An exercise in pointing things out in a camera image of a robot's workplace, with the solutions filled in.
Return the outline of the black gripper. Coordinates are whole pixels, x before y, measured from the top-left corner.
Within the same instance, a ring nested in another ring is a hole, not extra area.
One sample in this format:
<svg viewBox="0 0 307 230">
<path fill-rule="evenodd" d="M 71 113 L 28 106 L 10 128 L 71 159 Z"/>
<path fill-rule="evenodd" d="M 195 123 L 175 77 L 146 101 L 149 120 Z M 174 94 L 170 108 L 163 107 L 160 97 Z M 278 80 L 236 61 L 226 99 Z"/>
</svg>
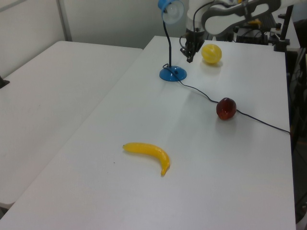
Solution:
<svg viewBox="0 0 307 230">
<path fill-rule="evenodd" d="M 204 43 L 204 32 L 190 31 L 186 32 L 179 38 L 181 45 L 180 51 L 187 56 L 187 62 L 191 63 L 195 54 L 200 50 Z"/>
</svg>

